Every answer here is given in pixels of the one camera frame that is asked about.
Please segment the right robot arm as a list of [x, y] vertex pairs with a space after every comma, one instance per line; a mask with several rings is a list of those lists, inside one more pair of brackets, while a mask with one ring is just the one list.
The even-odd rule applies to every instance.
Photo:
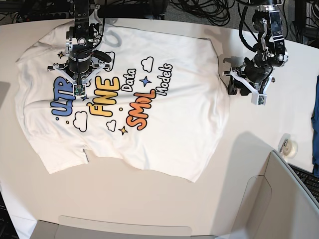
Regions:
[[105, 23], [98, 17], [99, 4], [93, 0], [70, 0], [70, 14], [74, 17], [74, 26], [66, 33], [67, 68], [73, 73], [77, 85], [83, 84], [92, 73], [91, 60], [97, 58], [110, 63], [111, 57], [98, 51], [102, 42]]

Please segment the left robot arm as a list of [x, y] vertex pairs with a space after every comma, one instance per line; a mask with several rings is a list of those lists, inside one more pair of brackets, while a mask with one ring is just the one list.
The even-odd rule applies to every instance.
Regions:
[[[237, 1], [238, 7], [244, 6], [243, 10], [238, 10], [239, 38], [248, 50], [255, 53], [255, 56], [252, 59], [244, 58], [242, 65], [224, 72], [230, 77], [227, 87], [229, 95], [235, 95], [238, 91], [243, 96], [250, 93], [258, 96], [265, 95], [269, 84], [275, 81], [272, 76], [274, 69], [284, 66], [287, 62], [288, 53], [279, 9], [279, 5], [282, 4], [282, 0]], [[254, 46], [249, 45], [243, 36], [243, 27], [247, 26], [245, 20], [249, 7], [256, 8], [252, 17], [253, 27], [258, 33], [253, 35], [256, 40]]]

